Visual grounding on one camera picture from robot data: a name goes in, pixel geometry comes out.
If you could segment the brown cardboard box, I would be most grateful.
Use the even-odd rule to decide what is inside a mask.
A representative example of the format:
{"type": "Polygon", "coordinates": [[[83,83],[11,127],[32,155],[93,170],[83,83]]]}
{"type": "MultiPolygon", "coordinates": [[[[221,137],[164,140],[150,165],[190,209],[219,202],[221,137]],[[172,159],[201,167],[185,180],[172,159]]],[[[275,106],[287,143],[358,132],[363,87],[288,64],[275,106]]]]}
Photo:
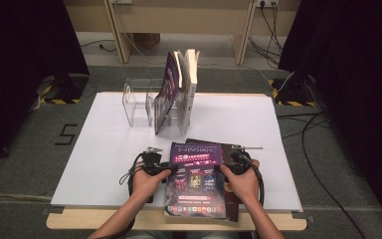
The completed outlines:
{"type": "Polygon", "coordinates": [[[160,43],[159,33],[134,33],[134,42],[137,46],[144,49],[152,49],[160,43]]]}

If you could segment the person's right hand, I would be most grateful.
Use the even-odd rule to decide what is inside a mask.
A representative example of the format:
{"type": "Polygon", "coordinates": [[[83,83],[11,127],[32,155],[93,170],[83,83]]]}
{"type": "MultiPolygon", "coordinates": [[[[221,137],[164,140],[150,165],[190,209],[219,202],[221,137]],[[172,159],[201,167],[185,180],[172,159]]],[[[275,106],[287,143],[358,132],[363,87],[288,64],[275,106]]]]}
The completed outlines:
{"type": "Polygon", "coordinates": [[[230,181],[233,192],[246,206],[259,203],[259,180],[252,169],[241,175],[234,174],[226,165],[222,165],[221,170],[230,181]]]}

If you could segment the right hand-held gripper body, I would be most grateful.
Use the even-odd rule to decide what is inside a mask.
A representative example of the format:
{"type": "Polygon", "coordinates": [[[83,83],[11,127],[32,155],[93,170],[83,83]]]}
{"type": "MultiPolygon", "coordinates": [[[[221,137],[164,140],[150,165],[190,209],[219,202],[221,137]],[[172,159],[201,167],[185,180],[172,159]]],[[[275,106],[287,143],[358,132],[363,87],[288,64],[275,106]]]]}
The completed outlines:
{"type": "Polygon", "coordinates": [[[227,150],[223,156],[223,161],[234,174],[244,174],[249,169],[252,169],[255,174],[260,173],[259,169],[253,164],[251,156],[240,145],[233,145],[227,150]]]}

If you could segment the clear acrylic book rack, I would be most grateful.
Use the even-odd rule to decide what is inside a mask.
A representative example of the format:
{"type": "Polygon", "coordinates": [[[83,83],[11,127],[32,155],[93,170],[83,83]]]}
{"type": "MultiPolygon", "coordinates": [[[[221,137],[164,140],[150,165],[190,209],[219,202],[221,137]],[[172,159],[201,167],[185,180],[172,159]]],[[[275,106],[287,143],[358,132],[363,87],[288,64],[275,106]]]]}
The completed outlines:
{"type": "MultiPolygon", "coordinates": [[[[154,100],[162,79],[127,79],[123,87],[122,105],[130,126],[154,127],[154,100]]],[[[177,98],[165,117],[161,130],[168,126],[179,128],[177,98]]]]}

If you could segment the beige wooden desk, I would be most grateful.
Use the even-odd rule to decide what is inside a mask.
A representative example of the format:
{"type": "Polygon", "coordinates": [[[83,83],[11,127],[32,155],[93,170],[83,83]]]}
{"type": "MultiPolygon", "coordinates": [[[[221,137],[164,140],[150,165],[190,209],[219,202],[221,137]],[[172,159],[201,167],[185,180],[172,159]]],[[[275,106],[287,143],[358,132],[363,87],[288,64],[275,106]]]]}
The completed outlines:
{"type": "Polygon", "coordinates": [[[78,32],[111,32],[119,61],[129,61],[134,33],[208,34],[231,38],[235,63],[244,63],[248,38],[275,27],[288,35],[301,0],[257,8],[257,0],[63,0],[78,32]]]}

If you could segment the black metal stand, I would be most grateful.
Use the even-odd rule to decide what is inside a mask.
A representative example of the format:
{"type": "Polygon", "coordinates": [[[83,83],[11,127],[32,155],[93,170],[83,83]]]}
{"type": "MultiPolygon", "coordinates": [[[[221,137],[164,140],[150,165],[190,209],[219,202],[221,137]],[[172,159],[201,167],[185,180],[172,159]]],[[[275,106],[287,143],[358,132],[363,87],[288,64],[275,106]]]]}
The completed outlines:
{"type": "Polygon", "coordinates": [[[273,99],[277,105],[293,107],[314,107],[313,96],[303,81],[292,79],[269,80],[273,99]]]}
{"type": "Polygon", "coordinates": [[[53,105],[77,104],[83,95],[89,78],[87,75],[73,74],[70,75],[67,83],[51,80],[45,87],[41,103],[53,105]]]}

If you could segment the purple cover magazine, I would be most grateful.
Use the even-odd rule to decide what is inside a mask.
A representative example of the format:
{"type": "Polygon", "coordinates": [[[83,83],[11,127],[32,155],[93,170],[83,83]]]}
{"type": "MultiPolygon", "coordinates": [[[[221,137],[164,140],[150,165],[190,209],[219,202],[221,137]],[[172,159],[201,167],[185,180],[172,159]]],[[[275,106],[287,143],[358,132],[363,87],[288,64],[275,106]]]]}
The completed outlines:
{"type": "Polygon", "coordinates": [[[184,218],[226,218],[222,148],[217,143],[173,142],[165,214],[184,218]]]}
{"type": "Polygon", "coordinates": [[[159,133],[165,117],[172,108],[180,89],[182,73],[178,52],[169,52],[166,59],[162,85],[154,100],[154,132],[159,133]]]}

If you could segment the black curtain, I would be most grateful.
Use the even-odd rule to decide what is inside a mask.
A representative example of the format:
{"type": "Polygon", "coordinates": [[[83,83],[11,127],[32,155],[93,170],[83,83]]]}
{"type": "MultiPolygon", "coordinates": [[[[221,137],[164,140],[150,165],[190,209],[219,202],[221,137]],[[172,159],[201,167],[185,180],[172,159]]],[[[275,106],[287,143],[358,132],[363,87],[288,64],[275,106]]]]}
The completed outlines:
{"type": "Polygon", "coordinates": [[[314,77],[382,206],[382,0],[300,0],[280,67],[314,77]]]}
{"type": "Polygon", "coordinates": [[[69,85],[88,72],[63,0],[0,0],[0,152],[46,77],[69,85]]]}

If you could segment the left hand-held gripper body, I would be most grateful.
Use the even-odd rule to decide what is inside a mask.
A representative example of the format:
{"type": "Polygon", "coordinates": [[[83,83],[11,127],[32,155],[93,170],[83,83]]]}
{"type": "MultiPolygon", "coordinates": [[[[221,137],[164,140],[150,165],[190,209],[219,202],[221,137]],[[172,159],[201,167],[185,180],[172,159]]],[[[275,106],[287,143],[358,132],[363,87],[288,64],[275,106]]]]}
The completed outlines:
{"type": "Polygon", "coordinates": [[[148,147],[142,155],[142,168],[149,175],[157,175],[161,171],[170,168],[168,162],[161,161],[161,149],[148,147]]]}

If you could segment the dark cover book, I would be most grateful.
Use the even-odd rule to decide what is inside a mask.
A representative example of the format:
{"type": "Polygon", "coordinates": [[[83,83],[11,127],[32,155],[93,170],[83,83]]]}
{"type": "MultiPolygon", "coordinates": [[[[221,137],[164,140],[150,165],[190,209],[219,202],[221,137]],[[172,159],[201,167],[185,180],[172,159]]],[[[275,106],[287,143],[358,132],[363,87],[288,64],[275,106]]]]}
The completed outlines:
{"type": "Polygon", "coordinates": [[[225,152],[235,144],[217,142],[217,145],[222,151],[215,154],[215,160],[195,162],[187,168],[187,191],[181,201],[188,201],[188,205],[183,205],[182,211],[190,210],[191,217],[237,222],[241,200],[233,192],[228,178],[214,171],[214,165],[224,164],[225,152]]]}

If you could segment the thick white cover book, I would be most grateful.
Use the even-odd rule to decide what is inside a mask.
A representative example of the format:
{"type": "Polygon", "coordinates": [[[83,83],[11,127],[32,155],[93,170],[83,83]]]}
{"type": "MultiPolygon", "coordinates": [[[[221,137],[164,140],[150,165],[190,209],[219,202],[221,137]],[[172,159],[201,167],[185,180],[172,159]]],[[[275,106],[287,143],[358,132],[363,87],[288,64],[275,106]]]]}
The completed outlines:
{"type": "Polygon", "coordinates": [[[200,52],[195,49],[188,49],[184,55],[178,53],[182,79],[180,81],[180,94],[178,95],[176,106],[179,129],[182,135],[187,133],[188,126],[190,125],[191,112],[198,84],[199,54],[200,52]]]}

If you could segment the person's left hand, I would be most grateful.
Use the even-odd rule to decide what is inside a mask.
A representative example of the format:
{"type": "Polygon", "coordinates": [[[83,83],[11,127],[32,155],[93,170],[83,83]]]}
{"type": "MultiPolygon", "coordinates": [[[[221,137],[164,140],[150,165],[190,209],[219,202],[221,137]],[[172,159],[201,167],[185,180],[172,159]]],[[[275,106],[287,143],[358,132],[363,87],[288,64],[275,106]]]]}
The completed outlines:
{"type": "Polygon", "coordinates": [[[134,170],[131,198],[146,203],[155,193],[158,185],[171,174],[170,169],[165,169],[156,175],[149,175],[143,169],[134,170]]]}

